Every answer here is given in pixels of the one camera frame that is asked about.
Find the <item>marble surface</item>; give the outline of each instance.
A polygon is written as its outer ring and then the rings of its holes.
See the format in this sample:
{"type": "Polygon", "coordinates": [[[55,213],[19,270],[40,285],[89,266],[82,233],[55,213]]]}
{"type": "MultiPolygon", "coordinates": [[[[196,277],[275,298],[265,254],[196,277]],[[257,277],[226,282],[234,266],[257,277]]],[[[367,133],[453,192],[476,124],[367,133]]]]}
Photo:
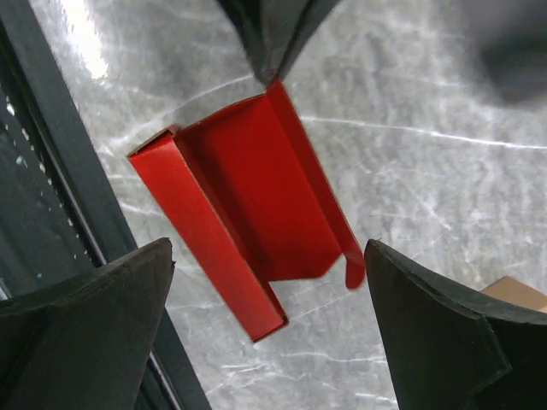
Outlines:
{"type": "MultiPolygon", "coordinates": [[[[213,408],[396,409],[370,295],[342,263],[275,284],[291,324],[253,345],[125,159],[261,91],[215,1],[31,3],[138,243],[174,241],[168,309],[213,408]]],[[[342,0],[285,85],[363,246],[475,289],[547,291],[545,106],[494,104],[470,43],[450,0],[342,0]]]]}

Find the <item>brown object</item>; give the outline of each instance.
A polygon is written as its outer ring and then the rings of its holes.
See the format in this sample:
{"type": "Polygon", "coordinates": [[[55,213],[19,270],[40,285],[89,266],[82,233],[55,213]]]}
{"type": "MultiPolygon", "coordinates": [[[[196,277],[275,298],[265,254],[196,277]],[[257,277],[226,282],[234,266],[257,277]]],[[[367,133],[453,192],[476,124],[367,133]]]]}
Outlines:
{"type": "Polygon", "coordinates": [[[482,293],[522,308],[547,313],[546,295],[509,276],[491,284],[482,293]]]}

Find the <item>brown cardboard box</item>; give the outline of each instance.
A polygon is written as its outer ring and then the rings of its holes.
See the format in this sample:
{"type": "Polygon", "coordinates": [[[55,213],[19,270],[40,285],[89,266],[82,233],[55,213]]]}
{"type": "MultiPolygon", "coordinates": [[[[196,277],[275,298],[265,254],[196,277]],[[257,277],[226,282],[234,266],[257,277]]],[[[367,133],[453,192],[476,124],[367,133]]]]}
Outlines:
{"type": "Polygon", "coordinates": [[[491,284],[482,293],[500,301],[547,313],[546,295],[509,276],[491,284]]]}

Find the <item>black strip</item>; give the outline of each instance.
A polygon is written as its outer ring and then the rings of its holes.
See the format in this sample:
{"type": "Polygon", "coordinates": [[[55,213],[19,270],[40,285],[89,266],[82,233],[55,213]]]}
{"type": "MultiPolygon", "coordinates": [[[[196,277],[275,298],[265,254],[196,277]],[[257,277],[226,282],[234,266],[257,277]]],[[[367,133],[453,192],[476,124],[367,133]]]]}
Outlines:
{"type": "MultiPolygon", "coordinates": [[[[28,1],[0,2],[0,23],[16,56],[12,71],[25,91],[33,117],[42,124],[44,144],[96,258],[106,263],[135,250],[129,226],[28,1]]],[[[179,407],[210,409],[167,311],[154,350],[166,371],[163,377],[170,380],[179,396],[179,407]],[[176,368],[177,363],[183,367],[176,368]]]]}

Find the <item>red box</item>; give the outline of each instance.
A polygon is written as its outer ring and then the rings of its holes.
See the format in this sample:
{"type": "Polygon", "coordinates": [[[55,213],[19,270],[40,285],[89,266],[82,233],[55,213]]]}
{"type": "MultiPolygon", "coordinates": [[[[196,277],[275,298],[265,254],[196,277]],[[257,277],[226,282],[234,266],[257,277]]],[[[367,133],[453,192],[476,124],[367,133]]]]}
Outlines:
{"type": "Polygon", "coordinates": [[[129,160],[253,341],[288,323],[268,282],[319,278],[345,255],[346,286],[362,284],[362,251],[280,81],[129,160]]]}

